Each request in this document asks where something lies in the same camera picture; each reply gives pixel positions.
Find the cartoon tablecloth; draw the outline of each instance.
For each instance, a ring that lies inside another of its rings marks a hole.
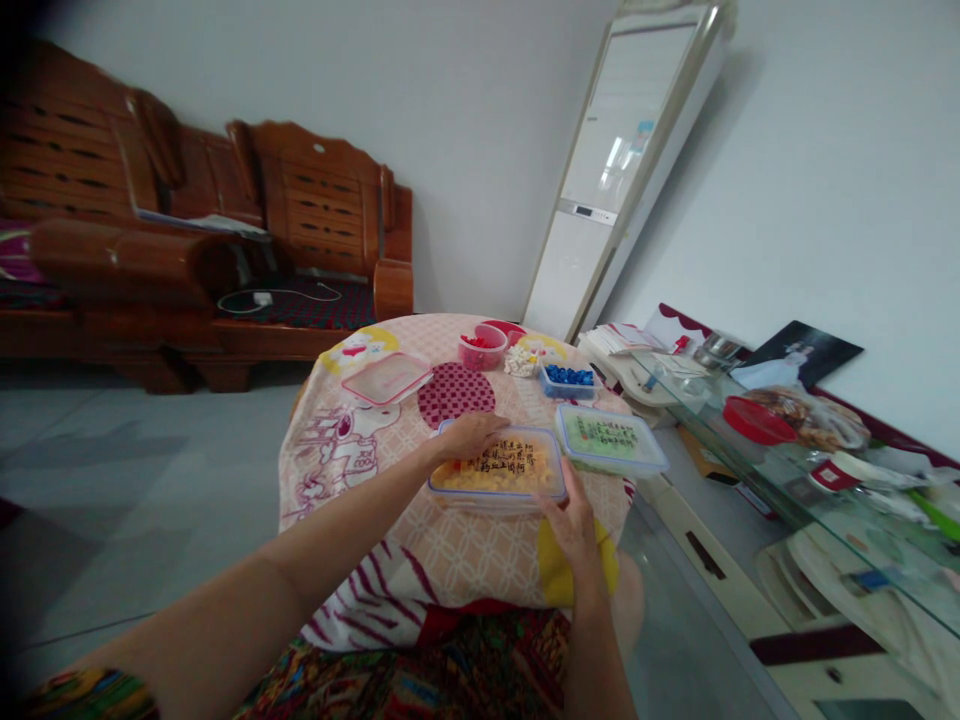
[[[460,335],[472,335],[484,319],[397,318],[357,331],[317,359],[280,453],[281,531],[413,452],[448,417],[496,411],[517,425],[553,427],[560,401],[545,397],[535,377],[514,378],[502,367],[480,373],[458,362]],[[575,348],[552,338],[531,333],[520,342],[548,361],[588,367]],[[399,405],[383,408],[357,407],[343,394],[343,378],[398,350],[430,362],[433,381]],[[626,403],[606,388],[587,404],[629,414]],[[634,484],[609,475],[582,477],[612,547],[623,530]],[[497,601],[523,607],[560,604],[552,584],[545,589],[541,577],[546,565],[555,565],[553,558],[542,562],[547,560],[546,530],[540,516],[495,518],[444,510],[421,491],[303,634],[327,650],[411,646],[435,640],[456,615],[451,608],[486,612]],[[317,548],[320,555],[334,552]]]

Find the forearm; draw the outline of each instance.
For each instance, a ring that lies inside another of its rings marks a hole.
[[[430,440],[76,667],[139,677],[164,717],[232,713],[439,463]]]
[[[564,717],[636,718],[620,660],[603,566],[574,567],[573,623],[564,687]]]
[[[330,501],[259,551],[296,588],[306,612],[304,621],[383,539],[439,465],[434,438],[376,477]]]

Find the wooden sofa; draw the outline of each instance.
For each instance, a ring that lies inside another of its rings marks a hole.
[[[248,287],[273,291],[274,304],[246,312],[256,307],[246,295],[224,303],[242,314],[221,309],[218,296],[196,282],[185,264],[184,287],[192,284],[190,296],[205,299],[183,309],[180,322],[203,331],[191,342],[166,339],[212,390],[242,392],[258,362],[313,361],[360,327],[413,312],[413,195],[365,152],[294,123],[251,127],[234,121],[228,134],[244,185],[263,199],[279,266],[278,273],[257,277]],[[307,270],[323,271],[323,277]],[[286,292],[332,297],[317,285],[321,280],[343,297],[317,303]]]
[[[165,345],[137,268],[207,234],[141,222],[136,210],[261,224],[232,145],[182,132],[156,98],[50,43],[33,44],[28,66],[0,111],[0,216],[37,223],[31,260],[55,285],[0,282],[0,357],[107,363],[148,392],[188,392],[195,373]],[[151,161],[144,125],[159,120],[180,133],[179,175]],[[48,222],[58,217],[86,222],[58,237],[64,226]]]
[[[74,222],[38,227],[35,259],[65,298],[30,310],[0,302],[0,336],[31,339],[4,343],[0,357],[108,362],[148,391],[185,392],[182,356],[212,389],[242,391],[257,362],[313,360],[357,327],[412,312],[412,194],[386,166],[293,123],[235,121],[227,136],[183,126],[157,98],[56,46],[37,43],[35,55],[5,103],[0,214]],[[145,223],[138,208],[265,227],[277,267],[268,273],[264,254],[235,236]],[[250,286],[329,295],[303,274],[319,269],[339,275],[325,282],[342,302],[294,308],[299,296],[274,292],[265,312],[231,314],[218,307],[239,289],[228,245],[242,248]],[[119,263],[116,282],[98,294],[107,260]]]

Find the sofa cushion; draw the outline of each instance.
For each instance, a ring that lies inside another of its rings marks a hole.
[[[0,279],[0,310],[67,310],[73,301],[53,285]]]
[[[46,283],[30,261],[30,226],[22,220],[0,218],[0,278],[20,282]]]
[[[319,330],[357,330],[373,325],[377,321],[377,314],[373,308],[373,289],[370,286],[324,280],[324,285],[330,288],[327,290],[317,283],[316,278],[303,275],[261,280],[248,286],[247,289],[251,292],[233,297],[227,296],[226,299],[221,300],[220,304],[233,311],[251,310],[256,307],[253,302],[253,290],[289,292],[274,292],[273,304],[256,312],[239,314],[219,308],[217,316],[265,325],[287,325]],[[304,297],[307,295],[315,298],[335,298],[336,293],[340,293],[341,297],[333,302],[317,302]]]

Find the clear plastic lid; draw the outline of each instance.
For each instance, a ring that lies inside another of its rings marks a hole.
[[[440,433],[453,422],[445,420]],[[562,502],[567,496],[560,468],[560,447],[543,428],[512,425],[478,458],[453,460],[430,476],[427,487],[451,507],[509,511],[537,510],[534,494]]]
[[[556,420],[557,434],[573,460],[630,476],[656,475],[670,467],[650,428],[638,417],[565,404],[557,407]]]
[[[429,363],[406,353],[393,353],[370,363],[340,383],[347,392],[375,407],[396,402],[405,392],[426,378]]]

